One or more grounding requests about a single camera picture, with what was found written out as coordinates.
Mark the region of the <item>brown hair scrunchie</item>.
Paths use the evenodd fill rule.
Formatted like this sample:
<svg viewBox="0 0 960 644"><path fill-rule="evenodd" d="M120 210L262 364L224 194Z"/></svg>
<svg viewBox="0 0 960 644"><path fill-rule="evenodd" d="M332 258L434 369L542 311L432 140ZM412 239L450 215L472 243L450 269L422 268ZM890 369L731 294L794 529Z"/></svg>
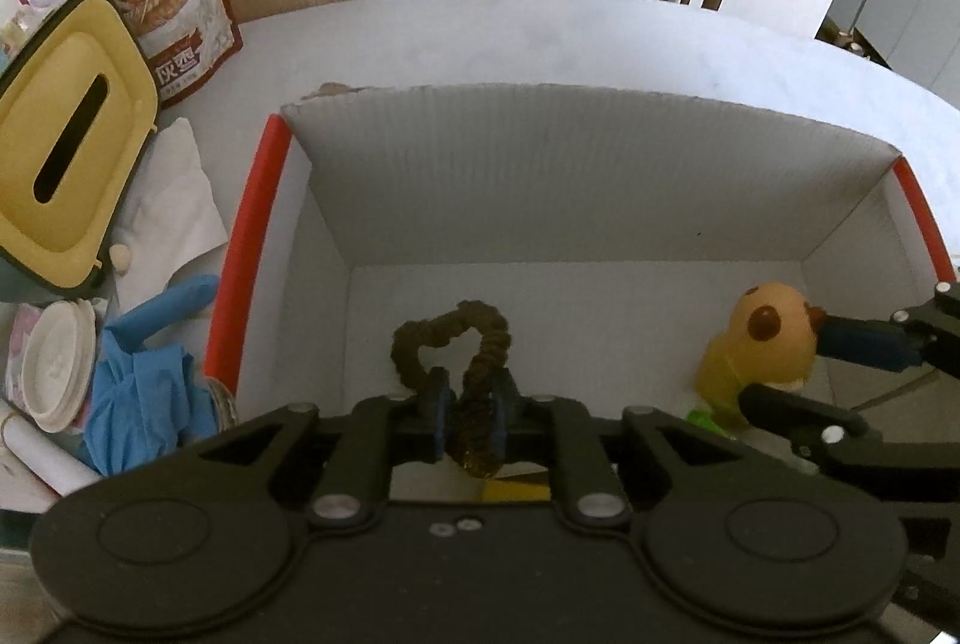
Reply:
<svg viewBox="0 0 960 644"><path fill-rule="evenodd" d="M506 462L517 399L511 345L500 309L477 299L432 319L407 320L392 335L398 382L415 396L436 451L473 478L494 477Z"/></svg>

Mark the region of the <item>red white cardboard box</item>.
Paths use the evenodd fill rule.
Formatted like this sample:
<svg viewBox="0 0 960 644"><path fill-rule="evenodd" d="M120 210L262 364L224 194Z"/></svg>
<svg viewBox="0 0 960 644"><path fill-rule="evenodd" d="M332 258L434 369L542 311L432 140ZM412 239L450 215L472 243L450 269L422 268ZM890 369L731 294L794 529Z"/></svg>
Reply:
<svg viewBox="0 0 960 644"><path fill-rule="evenodd" d="M205 371L242 418L400 387L394 330L500 309L526 394L683 413L752 286L838 316L926 301L953 263L907 158L849 128L626 89L363 89L260 134Z"/></svg>

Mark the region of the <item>blue rubber glove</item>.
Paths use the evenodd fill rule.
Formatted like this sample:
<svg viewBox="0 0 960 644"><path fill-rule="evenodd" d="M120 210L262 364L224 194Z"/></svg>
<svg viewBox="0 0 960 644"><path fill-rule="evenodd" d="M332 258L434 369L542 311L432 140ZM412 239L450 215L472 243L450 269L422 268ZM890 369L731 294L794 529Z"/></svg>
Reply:
<svg viewBox="0 0 960 644"><path fill-rule="evenodd" d="M218 433L213 397L194 381L194 357L180 343L146 345L212 304L218 286L217 275L197 275L104 326L83 428L86 455L99 475L123 474Z"/></svg>

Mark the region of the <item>white napkin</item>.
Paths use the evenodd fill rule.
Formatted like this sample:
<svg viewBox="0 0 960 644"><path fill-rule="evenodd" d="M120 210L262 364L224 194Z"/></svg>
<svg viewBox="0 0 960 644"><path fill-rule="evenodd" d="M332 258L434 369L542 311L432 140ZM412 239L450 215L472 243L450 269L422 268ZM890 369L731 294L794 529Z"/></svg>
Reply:
<svg viewBox="0 0 960 644"><path fill-rule="evenodd" d="M112 223L117 309L155 298L182 267L226 241L194 129L178 117L151 140Z"/></svg>

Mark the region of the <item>rolled white paper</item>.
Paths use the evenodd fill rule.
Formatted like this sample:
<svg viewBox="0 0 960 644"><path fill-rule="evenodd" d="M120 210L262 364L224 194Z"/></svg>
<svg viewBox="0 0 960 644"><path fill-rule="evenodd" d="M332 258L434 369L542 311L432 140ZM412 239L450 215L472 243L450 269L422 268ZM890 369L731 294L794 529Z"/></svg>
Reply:
<svg viewBox="0 0 960 644"><path fill-rule="evenodd" d="M2 403L2 444L60 498L101 479L96 470L57 446L7 402Z"/></svg>

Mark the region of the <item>white paper cup lid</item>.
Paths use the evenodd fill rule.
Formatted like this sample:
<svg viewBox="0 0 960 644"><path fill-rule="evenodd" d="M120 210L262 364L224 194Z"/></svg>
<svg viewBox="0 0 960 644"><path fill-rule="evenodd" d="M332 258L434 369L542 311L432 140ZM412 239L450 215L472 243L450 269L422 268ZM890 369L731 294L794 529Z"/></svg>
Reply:
<svg viewBox="0 0 960 644"><path fill-rule="evenodd" d="M80 415L96 357L96 314L87 301L47 306L26 342L21 394L46 433L62 433Z"/></svg>

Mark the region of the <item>yellow green tissue box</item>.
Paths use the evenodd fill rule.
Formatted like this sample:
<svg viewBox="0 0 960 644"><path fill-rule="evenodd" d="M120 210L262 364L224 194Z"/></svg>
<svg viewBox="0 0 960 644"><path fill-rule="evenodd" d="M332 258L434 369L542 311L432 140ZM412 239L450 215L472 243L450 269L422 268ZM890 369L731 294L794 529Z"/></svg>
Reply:
<svg viewBox="0 0 960 644"><path fill-rule="evenodd" d="M85 296L160 93L110 0L67 0L2 72L2 298Z"/></svg>

